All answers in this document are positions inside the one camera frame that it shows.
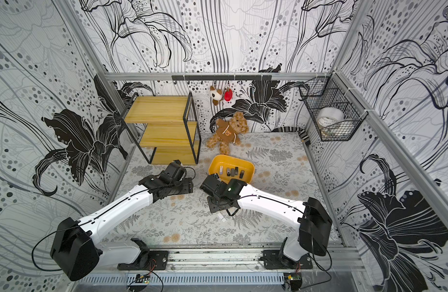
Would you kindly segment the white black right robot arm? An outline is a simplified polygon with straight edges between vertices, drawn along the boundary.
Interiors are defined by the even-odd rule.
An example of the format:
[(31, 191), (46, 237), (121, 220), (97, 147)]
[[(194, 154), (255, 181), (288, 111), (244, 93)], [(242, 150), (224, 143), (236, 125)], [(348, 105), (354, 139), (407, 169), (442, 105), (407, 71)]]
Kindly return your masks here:
[(231, 179), (221, 181), (209, 175), (200, 189), (208, 196), (212, 213), (230, 208), (260, 212), (290, 225), (297, 233), (289, 236), (282, 247), (282, 257), (297, 261), (306, 254), (325, 256), (332, 228), (332, 219), (321, 202), (290, 200), (259, 190), (252, 185)]

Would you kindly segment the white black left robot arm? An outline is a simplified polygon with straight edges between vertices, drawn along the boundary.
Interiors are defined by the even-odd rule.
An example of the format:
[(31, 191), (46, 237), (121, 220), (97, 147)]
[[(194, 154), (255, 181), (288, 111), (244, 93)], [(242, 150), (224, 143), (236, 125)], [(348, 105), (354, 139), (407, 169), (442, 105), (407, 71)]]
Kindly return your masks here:
[(70, 281), (78, 281), (100, 267), (115, 266), (121, 271), (165, 268), (167, 254), (154, 256), (139, 238), (127, 243), (103, 243), (120, 223), (138, 211), (169, 196), (192, 193), (193, 179), (179, 160), (158, 175), (143, 178), (125, 195), (102, 209), (74, 220), (63, 220), (55, 232), (51, 258)]

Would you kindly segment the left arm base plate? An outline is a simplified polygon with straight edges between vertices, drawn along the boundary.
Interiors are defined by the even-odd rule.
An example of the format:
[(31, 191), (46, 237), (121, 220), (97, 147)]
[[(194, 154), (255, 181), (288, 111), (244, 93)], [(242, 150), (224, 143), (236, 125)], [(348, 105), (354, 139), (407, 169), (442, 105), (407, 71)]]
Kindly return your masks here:
[(169, 260), (168, 251), (142, 252), (132, 264), (119, 264), (120, 271), (164, 271)]

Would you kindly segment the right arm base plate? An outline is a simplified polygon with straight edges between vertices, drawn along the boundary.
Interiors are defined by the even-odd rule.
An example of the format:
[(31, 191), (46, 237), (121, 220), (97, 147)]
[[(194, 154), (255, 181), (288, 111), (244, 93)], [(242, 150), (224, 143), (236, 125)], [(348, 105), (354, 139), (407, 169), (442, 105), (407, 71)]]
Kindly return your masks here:
[(294, 261), (285, 257), (282, 251), (276, 250), (263, 250), (262, 257), (260, 259), (264, 263), (266, 270), (311, 270), (313, 268), (313, 262), (308, 254), (303, 255), (299, 260)]

